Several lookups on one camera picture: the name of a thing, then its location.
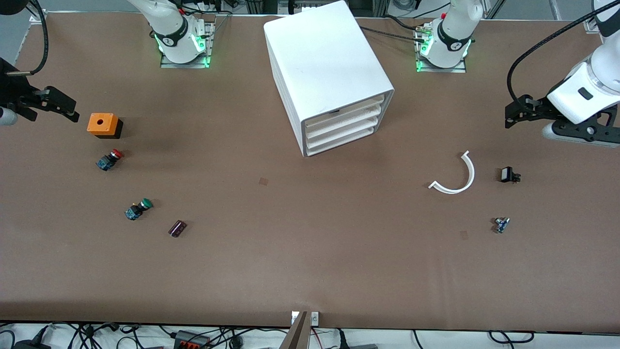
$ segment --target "white curved plastic piece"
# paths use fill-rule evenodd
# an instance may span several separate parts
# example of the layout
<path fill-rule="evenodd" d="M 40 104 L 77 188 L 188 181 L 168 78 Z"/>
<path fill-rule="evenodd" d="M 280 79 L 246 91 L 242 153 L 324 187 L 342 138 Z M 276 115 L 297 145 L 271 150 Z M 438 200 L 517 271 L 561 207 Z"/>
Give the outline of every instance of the white curved plastic piece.
<path fill-rule="evenodd" d="M 469 179 L 467 180 L 467 184 L 465 184 L 465 186 L 461 189 L 448 189 L 444 186 L 442 186 L 441 184 L 437 183 L 437 181 L 434 181 L 431 183 L 431 185 L 428 186 L 428 188 L 435 188 L 439 191 L 441 191 L 444 194 L 458 194 L 461 191 L 469 188 L 469 186 L 474 182 L 474 163 L 471 162 L 471 159 L 467 156 L 467 154 L 469 154 L 469 150 L 465 152 L 465 154 L 463 154 L 461 156 L 461 159 L 463 159 L 463 161 L 465 161 L 465 164 L 467 165 L 467 168 L 469 169 Z"/>

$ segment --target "green button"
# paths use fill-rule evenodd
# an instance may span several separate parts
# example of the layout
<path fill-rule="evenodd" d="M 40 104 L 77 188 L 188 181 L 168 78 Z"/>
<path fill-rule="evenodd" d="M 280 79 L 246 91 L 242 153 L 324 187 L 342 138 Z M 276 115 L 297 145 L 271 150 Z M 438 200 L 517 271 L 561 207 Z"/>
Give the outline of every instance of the green button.
<path fill-rule="evenodd" d="M 142 205 L 144 205 L 144 207 L 150 209 L 153 207 L 153 203 L 151 202 L 151 200 L 144 198 L 142 199 Z"/>

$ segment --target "purple capacitor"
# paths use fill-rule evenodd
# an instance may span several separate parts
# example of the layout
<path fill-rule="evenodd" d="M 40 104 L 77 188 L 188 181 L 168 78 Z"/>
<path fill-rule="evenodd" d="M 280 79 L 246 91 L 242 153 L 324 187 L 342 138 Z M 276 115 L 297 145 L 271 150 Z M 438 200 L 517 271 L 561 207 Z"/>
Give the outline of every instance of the purple capacitor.
<path fill-rule="evenodd" d="M 178 220 L 172 226 L 172 228 L 170 228 L 168 234 L 170 234 L 171 237 L 179 237 L 179 235 L 181 235 L 181 232 L 185 229 L 186 226 L 187 224 L 184 221 Z"/>

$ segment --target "orange box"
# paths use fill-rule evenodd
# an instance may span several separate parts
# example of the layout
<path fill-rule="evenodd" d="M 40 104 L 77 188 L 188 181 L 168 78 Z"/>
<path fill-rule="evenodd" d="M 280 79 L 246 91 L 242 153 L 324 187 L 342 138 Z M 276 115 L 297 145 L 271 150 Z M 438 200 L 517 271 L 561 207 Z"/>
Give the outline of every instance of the orange box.
<path fill-rule="evenodd" d="M 94 112 L 86 130 L 98 138 L 120 138 L 123 121 L 112 113 Z"/>

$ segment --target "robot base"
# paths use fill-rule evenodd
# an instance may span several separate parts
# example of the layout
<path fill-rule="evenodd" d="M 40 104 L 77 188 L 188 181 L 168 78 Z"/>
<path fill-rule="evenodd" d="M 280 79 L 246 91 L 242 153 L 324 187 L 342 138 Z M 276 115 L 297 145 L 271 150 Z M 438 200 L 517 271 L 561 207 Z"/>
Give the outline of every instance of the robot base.
<path fill-rule="evenodd" d="M 422 39 L 425 42 L 414 42 L 415 51 L 415 70 L 416 71 L 431 71 L 434 73 L 466 73 L 465 58 L 452 68 L 440 68 L 433 63 L 430 63 L 426 57 L 420 54 L 421 51 L 427 49 L 427 43 L 430 41 L 432 35 L 431 23 L 425 23 L 423 26 L 418 27 L 418 30 L 414 30 L 414 37 L 416 39 Z"/>
<path fill-rule="evenodd" d="M 185 69 L 202 69 L 209 68 L 211 65 L 211 54 L 213 51 L 213 36 L 215 35 L 215 23 L 207 22 L 204 23 L 202 19 L 199 20 L 204 24 L 204 26 L 200 26 L 202 28 L 199 30 L 200 35 L 206 35 L 205 39 L 196 39 L 196 45 L 199 47 L 200 45 L 204 45 L 205 51 L 196 56 L 193 60 L 187 63 L 174 63 L 170 61 L 163 54 L 161 55 L 161 62 L 159 64 L 160 68 L 185 68 Z"/>

